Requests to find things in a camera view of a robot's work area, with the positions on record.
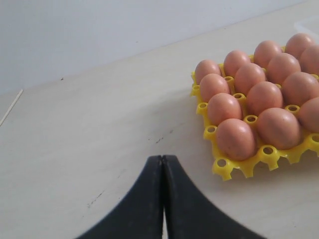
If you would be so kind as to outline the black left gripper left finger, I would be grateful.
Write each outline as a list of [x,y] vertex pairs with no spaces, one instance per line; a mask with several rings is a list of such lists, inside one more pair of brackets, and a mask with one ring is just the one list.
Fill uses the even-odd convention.
[[132,188],[80,239],[160,239],[163,227],[161,156],[147,159]]

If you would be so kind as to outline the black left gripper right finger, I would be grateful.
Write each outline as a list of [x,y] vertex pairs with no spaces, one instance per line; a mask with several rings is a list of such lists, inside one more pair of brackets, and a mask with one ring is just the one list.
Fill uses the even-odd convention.
[[162,157],[169,239],[262,239],[214,204],[193,184],[178,158]]

